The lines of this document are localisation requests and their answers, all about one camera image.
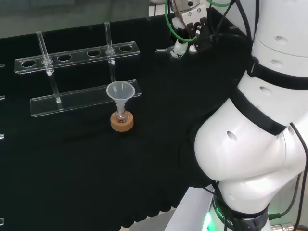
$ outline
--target cable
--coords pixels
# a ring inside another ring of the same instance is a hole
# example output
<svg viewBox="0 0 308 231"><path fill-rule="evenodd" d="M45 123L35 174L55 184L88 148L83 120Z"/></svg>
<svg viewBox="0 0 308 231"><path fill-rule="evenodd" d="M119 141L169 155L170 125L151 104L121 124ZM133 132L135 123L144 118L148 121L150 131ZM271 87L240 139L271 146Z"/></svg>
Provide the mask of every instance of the cable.
<svg viewBox="0 0 308 231"><path fill-rule="evenodd" d="M238 38L240 40L242 40L243 42L247 42L247 40L243 37L243 36L240 36L240 35L236 35L236 34L226 34L226 33L220 33L220 34L217 34L217 35L212 35L212 37L234 37L234 38Z"/></svg>
<svg viewBox="0 0 308 231"><path fill-rule="evenodd" d="M283 213L269 214L269 220L274 220L274 219L277 219L277 218L281 218L282 216L284 216L284 215L286 215L288 212L290 212L291 208L292 208L293 205L294 205L296 196L297 196L297 191L298 191L298 186L299 186L299 181L300 181L300 176L301 176L301 175L302 175L302 174L300 173L300 174L297 176L297 180L296 180L296 185L295 185L295 190L294 190L293 198L292 198L292 201L291 201L289 207L288 207Z"/></svg>
<svg viewBox="0 0 308 231"><path fill-rule="evenodd" d="M249 22L248 22L247 16L245 14L245 11L243 9L243 6L242 6L240 0L235 0L235 3L237 5L237 7L239 8L239 11L240 11L241 16L243 18L243 21L244 21L244 24L245 24L246 33L247 33L247 37L248 37L248 42L251 45L251 43L252 43L251 30L250 30L250 26L249 26Z"/></svg>
<svg viewBox="0 0 308 231"><path fill-rule="evenodd" d="M259 15L260 15L260 0L256 0L256 16L255 16L255 32L254 36L256 36L257 25L259 22Z"/></svg>
<svg viewBox="0 0 308 231"><path fill-rule="evenodd" d="M215 197L217 197L218 198L218 196L217 196L217 194L216 193L214 193L214 192L212 192L212 191L210 191L209 189L207 189L207 188L204 188L206 191L208 191L210 194L213 194Z"/></svg>
<svg viewBox="0 0 308 231"><path fill-rule="evenodd" d="M306 231L308 231L308 226L306 226L306 225L298 225L297 229L298 230L306 230Z"/></svg>
<svg viewBox="0 0 308 231"><path fill-rule="evenodd" d="M208 3L212 4L213 6L218 6L218 7L227 7L229 6L229 3L221 4L221 3L216 3L213 2L212 0L206 0Z"/></svg>
<svg viewBox="0 0 308 231"><path fill-rule="evenodd" d="M193 42L197 39L197 36L193 37L192 39L184 39L182 38L181 36L179 36L172 28L170 22L169 22L169 19L168 19L168 0L166 0L166 3L165 3L165 18L166 18L166 22L167 22L167 25L170 29L170 31L174 34L175 37L177 37L177 39L183 41L183 42Z"/></svg>
<svg viewBox="0 0 308 231"><path fill-rule="evenodd" d="M297 180L296 180L296 186L295 186L295 190L294 190L294 194L293 194L293 198L292 198L292 201L289 205L289 207L287 208L287 210L285 210L283 213L281 213L281 216L284 216L286 215L288 212L290 212L292 206L294 205L294 202L295 202L295 199L296 199L296 196L297 196L297 190L298 190L298 186L299 186L299 181L300 181L300 176L302 174L300 173L298 176L297 176Z"/></svg>
<svg viewBox="0 0 308 231"><path fill-rule="evenodd" d="M293 230L296 231L297 228L299 227L299 222L300 222L300 218L301 218L301 215L302 215L302 209L303 209L304 194L305 194L307 172L308 172L308 149L307 149L307 146L305 144L303 137L301 136L301 134L299 133L299 131L297 130L295 125L293 123L291 123L290 125L293 128L293 130L295 131L296 135L298 136L300 142L302 143L302 145L304 147L305 153L306 153L306 165L305 165L305 170L304 170L304 175L303 175L302 190L301 190L300 199L299 199L298 214L297 214L296 224L294 225L294 229L293 229Z"/></svg>
<svg viewBox="0 0 308 231"><path fill-rule="evenodd" d="M225 11L225 13L223 14L223 16L222 16L222 18L221 18L221 20L220 20L220 22L219 22L219 24L218 24L218 26L217 26L217 30L216 30L215 34L218 34L218 33L219 33L219 31L220 31L220 29L221 29L221 26L222 26L222 22L223 22L223 20L226 18L226 15L227 15L227 13L229 12L229 10L231 9L231 6L232 6L233 4L234 4L234 0L232 0L232 1L230 2L229 7L227 8L227 10Z"/></svg>

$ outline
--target clear acrylic stand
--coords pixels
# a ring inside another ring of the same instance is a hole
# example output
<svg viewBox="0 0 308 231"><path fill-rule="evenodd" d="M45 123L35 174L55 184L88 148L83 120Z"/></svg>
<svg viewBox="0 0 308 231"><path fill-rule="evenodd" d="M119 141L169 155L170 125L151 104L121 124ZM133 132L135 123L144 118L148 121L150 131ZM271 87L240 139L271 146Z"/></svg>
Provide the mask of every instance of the clear acrylic stand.
<svg viewBox="0 0 308 231"><path fill-rule="evenodd" d="M114 82L116 80L115 59L137 55L140 53L140 50L135 42L112 45L110 24L108 22L105 23L105 30L107 40L106 46L55 54L47 53L42 32L37 32L42 55L15 60L16 73L26 74L45 70L50 80L53 95L30 100L31 115L33 117L50 115L113 101L106 93L108 85L59 93L54 79L55 68L107 60L110 67L111 82ZM136 80L130 80L128 83L133 85L136 90L133 97L142 94Z"/></svg>

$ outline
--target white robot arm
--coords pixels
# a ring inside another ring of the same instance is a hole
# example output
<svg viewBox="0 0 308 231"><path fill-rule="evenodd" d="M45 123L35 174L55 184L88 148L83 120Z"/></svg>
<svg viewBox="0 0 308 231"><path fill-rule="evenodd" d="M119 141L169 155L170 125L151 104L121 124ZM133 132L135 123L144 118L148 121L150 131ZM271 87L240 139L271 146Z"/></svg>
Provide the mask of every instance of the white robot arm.
<svg viewBox="0 0 308 231"><path fill-rule="evenodd" d="M187 15L198 8L187 7L187 0L172 2L188 29ZM290 123L308 142L307 12L308 1L261 2L251 69L196 135L198 164L220 181L223 200L234 212L261 216L274 195L305 169L305 150ZM217 230L224 230L215 210L213 205L211 217ZM270 231L270 223L261 228Z"/></svg>

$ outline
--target glass tube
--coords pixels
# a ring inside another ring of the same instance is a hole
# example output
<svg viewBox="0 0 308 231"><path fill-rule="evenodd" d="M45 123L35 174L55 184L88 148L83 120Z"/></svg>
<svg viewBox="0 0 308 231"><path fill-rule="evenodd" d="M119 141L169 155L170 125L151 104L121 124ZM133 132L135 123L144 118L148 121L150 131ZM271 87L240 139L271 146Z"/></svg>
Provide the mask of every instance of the glass tube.
<svg viewBox="0 0 308 231"><path fill-rule="evenodd" d="M40 51L42 52L42 55L43 55L42 63L46 66L46 73L49 76L49 81L50 81L50 84L51 84L53 94L56 98L57 103L61 103L61 99L60 99L59 91L58 91L58 86L57 86L56 80L54 79L54 75L53 75L54 69L52 67L52 59L49 58L47 48L46 48L46 45L45 45L45 41L44 41L44 38L43 38L43 34L42 34L41 31L37 32L37 38L38 38L38 42L39 42Z"/></svg>
<svg viewBox="0 0 308 231"><path fill-rule="evenodd" d="M107 41L106 54L113 54L115 50L112 48L111 31L110 31L109 22L105 22L105 32L106 32L106 41Z"/></svg>

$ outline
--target black cloth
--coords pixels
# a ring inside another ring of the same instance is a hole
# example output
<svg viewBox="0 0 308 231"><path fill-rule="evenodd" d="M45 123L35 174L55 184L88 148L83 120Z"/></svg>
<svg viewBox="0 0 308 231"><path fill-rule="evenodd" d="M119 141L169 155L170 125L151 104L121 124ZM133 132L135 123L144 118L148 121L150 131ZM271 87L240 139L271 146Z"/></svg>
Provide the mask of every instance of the black cloth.
<svg viewBox="0 0 308 231"><path fill-rule="evenodd" d="M111 23L113 43L136 41L141 53L118 59L117 80L137 79L142 96L126 103L135 126L111 129L115 103L31 117L30 99L52 94L45 72L14 73L16 58L39 55L35 35L0 40L0 217L9 231L117 231L176 207L194 176L184 142L195 121L224 102L245 70L237 41L171 61L163 16ZM106 44L103 25L45 33L49 53ZM110 83L107 62L55 69L60 92ZM179 168L179 145L183 165Z"/></svg>

